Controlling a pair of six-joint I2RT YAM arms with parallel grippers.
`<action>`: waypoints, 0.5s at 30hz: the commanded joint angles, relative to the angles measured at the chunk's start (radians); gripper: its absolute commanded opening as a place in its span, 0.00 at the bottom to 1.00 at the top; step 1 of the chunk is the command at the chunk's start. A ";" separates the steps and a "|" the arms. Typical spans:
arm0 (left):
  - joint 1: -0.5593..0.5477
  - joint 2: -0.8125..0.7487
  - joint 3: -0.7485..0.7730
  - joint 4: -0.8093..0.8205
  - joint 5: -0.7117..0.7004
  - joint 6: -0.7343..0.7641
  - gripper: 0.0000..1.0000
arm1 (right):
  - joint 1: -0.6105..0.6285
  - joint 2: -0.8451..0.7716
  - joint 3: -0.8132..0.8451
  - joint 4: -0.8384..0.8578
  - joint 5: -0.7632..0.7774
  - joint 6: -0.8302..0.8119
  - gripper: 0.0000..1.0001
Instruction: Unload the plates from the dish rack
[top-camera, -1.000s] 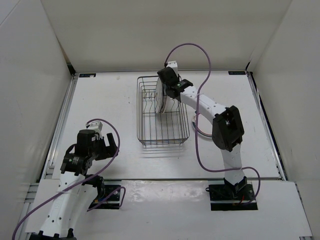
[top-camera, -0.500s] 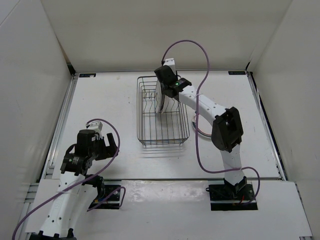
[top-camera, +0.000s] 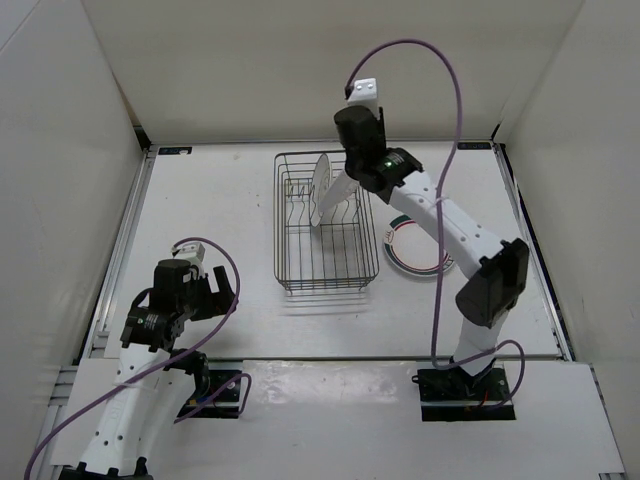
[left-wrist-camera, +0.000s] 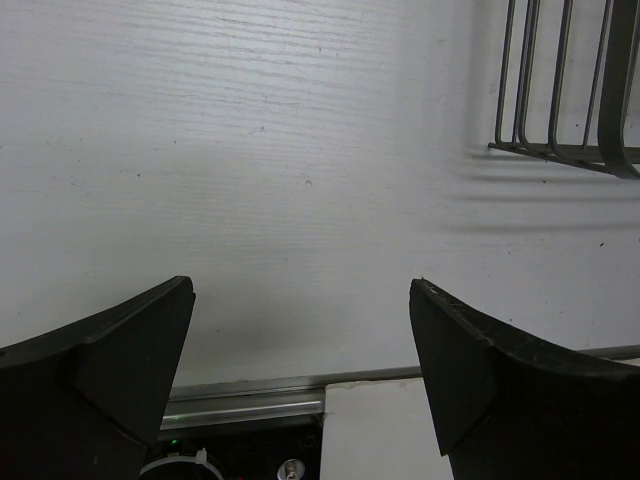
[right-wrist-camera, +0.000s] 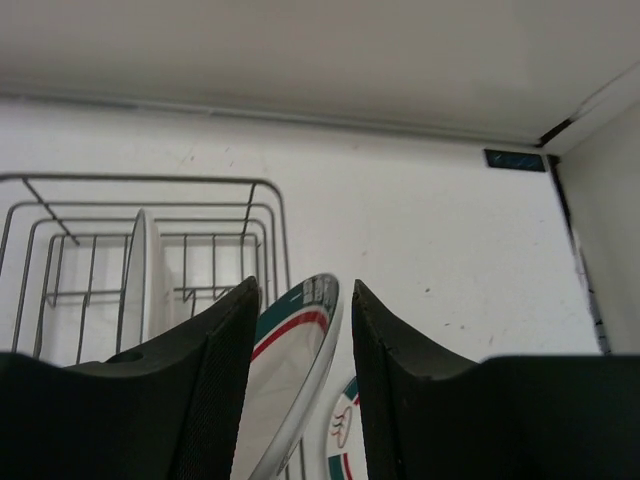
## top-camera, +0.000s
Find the green red rimmed plate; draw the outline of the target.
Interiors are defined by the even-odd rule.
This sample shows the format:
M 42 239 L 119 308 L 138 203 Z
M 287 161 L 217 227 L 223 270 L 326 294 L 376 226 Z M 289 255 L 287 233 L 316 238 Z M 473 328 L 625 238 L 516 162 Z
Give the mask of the green red rimmed plate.
M 399 215 L 383 236 L 383 252 L 401 273 L 425 280 L 435 279 L 440 260 L 438 244 L 414 220 Z

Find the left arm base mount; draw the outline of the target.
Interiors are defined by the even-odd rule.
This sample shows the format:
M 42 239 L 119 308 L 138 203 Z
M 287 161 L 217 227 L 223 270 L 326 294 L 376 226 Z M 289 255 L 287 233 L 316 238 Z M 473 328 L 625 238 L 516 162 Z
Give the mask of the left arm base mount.
M 237 419 L 243 412 L 251 376 L 240 369 L 210 368 L 181 407 L 176 420 Z

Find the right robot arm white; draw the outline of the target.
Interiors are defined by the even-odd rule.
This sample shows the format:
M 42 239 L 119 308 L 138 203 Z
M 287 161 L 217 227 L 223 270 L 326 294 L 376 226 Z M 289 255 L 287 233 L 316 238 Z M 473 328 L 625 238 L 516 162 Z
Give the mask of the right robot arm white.
M 348 106 L 335 114 L 334 123 L 347 175 L 413 220 L 465 276 L 455 296 L 463 323 L 448 365 L 455 369 L 449 387 L 460 399 L 476 397 L 493 366 L 502 325 L 526 287 L 527 244 L 520 238 L 501 239 L 445 198 L 414 156 L 387 146 L 381 116 L 364 106 Z

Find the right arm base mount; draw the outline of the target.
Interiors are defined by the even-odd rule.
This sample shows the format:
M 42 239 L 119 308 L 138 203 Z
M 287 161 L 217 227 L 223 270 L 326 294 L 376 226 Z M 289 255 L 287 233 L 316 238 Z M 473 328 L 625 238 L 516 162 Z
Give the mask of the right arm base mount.
M 470 387 L 455 369 L 419 369 L 411 381 L 418 386 L 423 422 L 514 421 L 507 399 L 510 388 L 505 369 L 493 367 Z

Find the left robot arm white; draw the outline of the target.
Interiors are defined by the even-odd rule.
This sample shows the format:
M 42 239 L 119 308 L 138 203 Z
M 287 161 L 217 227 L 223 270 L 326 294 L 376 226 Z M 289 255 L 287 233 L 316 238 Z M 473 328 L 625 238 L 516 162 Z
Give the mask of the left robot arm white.
M 121 332 L 115 394 L 78 464 L 63 479 L 148 479 L 153 446 L 183 406 L 211 390 L 209 361 L 195 348 L 178 349 L 186 322 L 234 311 L 224 267 L 211 274 L 198 260 L 166 259 L 153 284 L 132 301 Z

